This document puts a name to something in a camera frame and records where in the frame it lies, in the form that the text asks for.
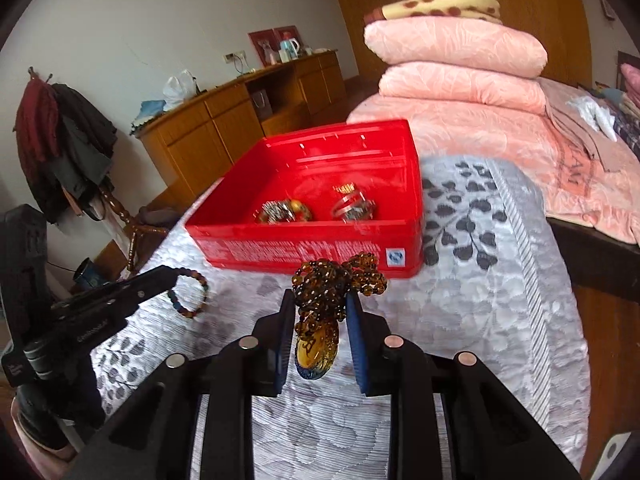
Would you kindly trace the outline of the pile of folded clothes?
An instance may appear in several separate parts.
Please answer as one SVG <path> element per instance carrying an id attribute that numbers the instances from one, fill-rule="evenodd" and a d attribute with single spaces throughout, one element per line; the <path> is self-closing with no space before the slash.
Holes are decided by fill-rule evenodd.
<path id="1" fill-rule="evenodd" d="M 639 63 L 620 64 L 614 87 L 597 82 L 566 104 L 578 113 L 587 131 L 596 134 L 597 141 L 606 139 L 606 148 L 620 142 L 639 158 Z"/>

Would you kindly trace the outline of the black hanging coat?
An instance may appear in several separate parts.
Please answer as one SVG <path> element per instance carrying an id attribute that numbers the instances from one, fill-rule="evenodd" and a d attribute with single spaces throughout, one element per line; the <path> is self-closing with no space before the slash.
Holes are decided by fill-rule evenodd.
<path id="1" fill-rule="evenodd" d="M 110 172 L 117 128 L 66 84 L 49 84 L 47 90 L 58 107 L 60 154 L 39 165 L 37 180 L 29 188 L 44 218 L 55 224 L 72 205 L 86 212 L 101 188 L 114 190 Z"/>

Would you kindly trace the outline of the silver bangle with gold charm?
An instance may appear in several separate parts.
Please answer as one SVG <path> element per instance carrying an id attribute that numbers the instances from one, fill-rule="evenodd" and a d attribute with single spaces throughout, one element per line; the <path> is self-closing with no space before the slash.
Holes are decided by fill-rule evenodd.
<path id="1" fill-rule="evenodd" d="M 343 222 L 372 220 L 375 214 L 376 203 L 364 196 L 355 183 L 345 183 L 334 186 L 334 191 L 340 199 L 331 209 L 334 219 Z"/>

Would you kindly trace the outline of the lower pink pillow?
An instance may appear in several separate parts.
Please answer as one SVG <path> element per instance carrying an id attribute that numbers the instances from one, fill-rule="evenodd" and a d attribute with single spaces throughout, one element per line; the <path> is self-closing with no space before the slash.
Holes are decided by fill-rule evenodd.
<path id="1" fill-rule="evenodd" d="M 535 79 L 433 62 L 390 67 L 378 83 L 388 98 L 484 104 L 543 115 L 546 96 Z"/>

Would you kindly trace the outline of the wooden coat stand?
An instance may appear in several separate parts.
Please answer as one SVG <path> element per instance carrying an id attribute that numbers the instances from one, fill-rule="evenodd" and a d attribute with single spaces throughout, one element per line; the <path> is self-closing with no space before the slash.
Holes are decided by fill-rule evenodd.
<path id="1" fill-rule="evenodd" d="M 98 186 L 96 195 L 85 204 L 75 200 L 66 188 L 64 188 L 63 194 L 76 216 L 88 216 L 95 222 L 105 222 L 107 231 L 112 234 L 112 239 L 119 248 L 122 248 L 124 240 L 127 241 L 124 256 L 126 257 L 125 269 L 128 274 L 137 271 L 142 240 L 148 235 L 166 237 L 169 233 L 169 230 L 164 226 L 153 226 L 130 214 L 129 210 L 113 194 L 111 185 Z"/>

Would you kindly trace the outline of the dark red hanging garment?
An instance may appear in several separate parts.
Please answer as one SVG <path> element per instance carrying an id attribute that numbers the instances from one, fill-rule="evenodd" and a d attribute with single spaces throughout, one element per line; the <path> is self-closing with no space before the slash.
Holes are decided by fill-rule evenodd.
<path id="1" fill-rule="evenodd" d="M 18 159 L 29 184 L 49 162 L 60 157 L 58 145 L 58 103 L 52 87 L 31 67 L 15 118 Z"/>

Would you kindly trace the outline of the blue folded cloth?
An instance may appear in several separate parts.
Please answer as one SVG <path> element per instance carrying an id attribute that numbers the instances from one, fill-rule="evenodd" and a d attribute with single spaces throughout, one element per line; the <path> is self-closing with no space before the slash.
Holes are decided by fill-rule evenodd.
<path id="1" fill-rule="evenodd" d="M 139 113 L 131 122 L 130 136 L 135 136 L 148 122 L 159 118 L 165 114 L 165 100 L 143 101 L 140 105 Z"/>

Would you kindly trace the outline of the upper pink pillow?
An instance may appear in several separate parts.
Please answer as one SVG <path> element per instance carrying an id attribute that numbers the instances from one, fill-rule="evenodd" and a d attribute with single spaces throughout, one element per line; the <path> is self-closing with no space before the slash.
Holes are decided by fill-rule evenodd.
<path id="1" fill-rule="evenodd" d="M 548 63 L 542 43 L 527 32 L 472 18 L 398 18 L 377 21 L 364 43 L 383 62 L 434 62 L 536 78 Z"/>

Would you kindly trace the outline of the wall power socket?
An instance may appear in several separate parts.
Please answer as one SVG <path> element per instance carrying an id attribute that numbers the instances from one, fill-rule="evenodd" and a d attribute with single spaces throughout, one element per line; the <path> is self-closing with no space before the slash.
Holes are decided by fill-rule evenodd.
<path id="1" fill-rule="evenodd" d="M 226 63 L 233 63 L 234 61 L 245 61 L 245 60 L 246 60 L 246 53 L 244 50 L 231 52 L 224 55 L 224 62 Z"/>

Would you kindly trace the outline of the red tin box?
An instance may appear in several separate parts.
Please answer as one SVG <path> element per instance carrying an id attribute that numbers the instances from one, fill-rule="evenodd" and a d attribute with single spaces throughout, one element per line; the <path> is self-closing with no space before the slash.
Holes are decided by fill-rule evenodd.
<path id="1" fill-rule="evenodd" d="M 376 203 L 372 220 L 332 217 L 334 186 L 355 183 Z M 423 264 L 423 200 L 405 119 L 337 124 L 254 145 L 212 187 L 186 230 L 217 268 L 293 273 L 308 260 L 370 252 L 389 278 Z"/>

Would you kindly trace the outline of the pink bed quilt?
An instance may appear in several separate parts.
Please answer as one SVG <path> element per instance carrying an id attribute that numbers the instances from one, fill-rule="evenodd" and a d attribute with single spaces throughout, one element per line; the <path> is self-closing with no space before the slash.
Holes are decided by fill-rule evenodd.
<path id="1" fill-rule="evenodd" d="M 513 162 L 544 194 L 552 218 L 589 226 L 628 244 L 639 241 L 639 161 L 613 144 L 615 172 L 570 143 L 547 117 L 478 103 L 375 94 L 349 122 L 405 119 L 421 155 L 477 155 Z"/>

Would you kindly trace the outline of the teal white kettle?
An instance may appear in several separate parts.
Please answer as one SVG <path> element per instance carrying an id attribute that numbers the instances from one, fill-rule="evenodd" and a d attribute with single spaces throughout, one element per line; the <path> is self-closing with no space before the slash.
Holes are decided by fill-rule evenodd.
<path id="1" fill-rule="evenodd" d="M 296 60 L 296 58 L 299 58 L 300 44 L 290 32 L 284 32 L 282 34 L 280 51 L 286 53 L 288 60 Z"/>

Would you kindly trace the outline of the red picture frame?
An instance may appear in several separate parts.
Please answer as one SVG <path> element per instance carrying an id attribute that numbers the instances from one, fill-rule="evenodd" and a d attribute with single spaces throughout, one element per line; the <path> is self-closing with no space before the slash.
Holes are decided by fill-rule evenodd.
<path id="1" fill-rule="evenodd" d="M 280 51 L 280 41 L 284 32 L 290 32 L 300 44 L 299 57 L 304 53 L 304 43 L 295 25 L 282 26 L 272 29 L 258 30 L 250 32 L 248 38 L 254 46 L 262 66 L 269 67 L 274 64 L 288 62 L 286 53 Z"/>

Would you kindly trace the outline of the wooden door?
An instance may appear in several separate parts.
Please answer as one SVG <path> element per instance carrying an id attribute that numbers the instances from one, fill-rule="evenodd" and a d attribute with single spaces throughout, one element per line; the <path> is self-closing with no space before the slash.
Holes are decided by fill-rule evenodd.
<path id="1" fill-rule="evenodd" d="M 520 32 L 538 50 L 536 74 L 570 86 L 590 84 L 592 54 L 582 0 L 338 0 L 344 16 L 358 74 L 378 81 L 387 64 L 402 62 L 400 54 L 376 54 L 364 40 L 374 22 L 405 18 L 468 21 L 485 28 Z"/>

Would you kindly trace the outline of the pink pillow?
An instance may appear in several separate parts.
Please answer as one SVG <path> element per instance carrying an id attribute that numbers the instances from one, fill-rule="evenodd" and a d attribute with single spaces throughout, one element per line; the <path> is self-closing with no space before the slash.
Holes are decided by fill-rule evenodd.
<path id="1" fill-rule="evenodd" d="M 398 18 L 377 21 L 364 43 L 383 62 L 434 62 L 536 78 L 548 63 L 542 43 L 527 32 L 472 18 Z"/>
<path id="2" fill-rule="evenodd" d="M 543 115 L 546 96 L 535 79 L 433 62 L 390 67 L 378 83 L 388 98 L 484 104 Z"/>

